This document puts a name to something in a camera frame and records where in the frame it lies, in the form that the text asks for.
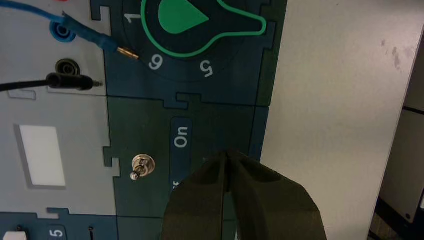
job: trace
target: number 5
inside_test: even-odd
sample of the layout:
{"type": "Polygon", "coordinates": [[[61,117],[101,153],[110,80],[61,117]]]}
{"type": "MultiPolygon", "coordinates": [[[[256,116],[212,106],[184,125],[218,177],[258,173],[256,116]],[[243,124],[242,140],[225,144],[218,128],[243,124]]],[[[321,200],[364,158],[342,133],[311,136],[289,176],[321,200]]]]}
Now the number 5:
{"type": "Polygon", "coordinates": [[[64,236],[64,233],[61,230],[54,230],[54,231],[50,230],[50,236],[61,238],[64,236]]]}

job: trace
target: black cable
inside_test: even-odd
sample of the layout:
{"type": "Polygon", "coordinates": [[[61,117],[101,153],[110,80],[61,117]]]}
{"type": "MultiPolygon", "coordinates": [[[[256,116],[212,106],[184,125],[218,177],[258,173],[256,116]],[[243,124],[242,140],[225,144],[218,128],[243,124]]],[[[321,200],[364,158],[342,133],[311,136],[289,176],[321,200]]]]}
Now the black cable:
{"type": "Polygon", "coordinates": [[[66,75],[59,73],[50,73],[45,80],[21,81],[0,84],[0,92],[49,86],[53,89],[78,89],[80,91],[90,90],[93,87],[100,87],[101,82],[93,81],[90,77],[84,75],[66,75]]]}
{"type": "Polygon", "coordinates": [[[42,86],[47,86],[49,84],[50,83],[47,80],[11,82],[11,83],[0,84],[0,92],[16,90],[16,89],[42,87],[42,86]]]}

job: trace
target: on label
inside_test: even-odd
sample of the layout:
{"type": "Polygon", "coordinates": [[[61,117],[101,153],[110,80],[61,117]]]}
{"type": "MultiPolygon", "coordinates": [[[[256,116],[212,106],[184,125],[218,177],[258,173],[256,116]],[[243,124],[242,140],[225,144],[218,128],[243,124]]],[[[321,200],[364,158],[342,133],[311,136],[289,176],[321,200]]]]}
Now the on label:
{"type": "Polygon", "coordinates": [[[187,146],[187,138],[184,136],[187,136],[187,130],[189,128],[182,126],[178,128],[178,136],[174,139],[173,144],[175,145],[175,147],[179,148],[179,149],[183,149],[187,146]]]}

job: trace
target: number 9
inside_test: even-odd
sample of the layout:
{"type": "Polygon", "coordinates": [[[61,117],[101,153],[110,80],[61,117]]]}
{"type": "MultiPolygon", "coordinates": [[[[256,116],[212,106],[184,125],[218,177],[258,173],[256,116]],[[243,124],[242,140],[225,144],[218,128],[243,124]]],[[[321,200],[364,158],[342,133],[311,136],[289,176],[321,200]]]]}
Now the number 9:
{"type": "Polygon", "coordinates": [[[161,68],[163,63],[164,63],[163,57],[159,54],[155,54],[151,57],[151,62],[148,63],[148,66],[152,70],[158,70],[161,68]]]}

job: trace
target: light gray panel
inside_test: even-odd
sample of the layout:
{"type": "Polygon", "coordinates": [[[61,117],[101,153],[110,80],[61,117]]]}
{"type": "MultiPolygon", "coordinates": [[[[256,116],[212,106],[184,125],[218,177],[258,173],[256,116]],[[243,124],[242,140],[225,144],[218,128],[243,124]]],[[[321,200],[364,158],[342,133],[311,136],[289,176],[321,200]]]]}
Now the light gray panel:
{"type": "Polygon", "coordinates": [[[71,214],[115,215],[113,176],[119,165],[104,165],[103,147],[110,145],[106,97],[33,91],[36,100],[0,93],[0,212],[54,218],[46,208],[65,208],[71,214]],[[65,188],[32,186],[19,125],[56,128],[65,188]]]}
{"type": "Polygon", "coordinates": [[[261,162],[328,240],[367,238],[423,24],[423,0],[288,1],[261,162]]]}
{"type": "Polygon", "coordinates": [[[403,110],[380,197],[412,223],[424,189],[424,115],[403,110]]]}
{"type": "MultiPolygon", "coordinates": [[[[101,9],[102,21],[92,21],[89,0],[17,0],[61,16],[66,12],[82,24],[110,34],[109,9],[101,9]]],[[[63,43],[50,33],[50,21],[24,11],[0,7],[0,82],[41,80],[55,72],[60,59],[73,59],[81,74],[105,82],[103,50],[80,37],[63,43]]],[[[106,95],[106,85],[90,91],[49,89],[49,92],[106,95]]]]}
{"type": "Polygon", "coordinates": [[[424,111],[424,38],[421,36],[421,43],[416,55],[415,64],[409,81],[408,92],[406,94],[405,106],[424,111]]]}

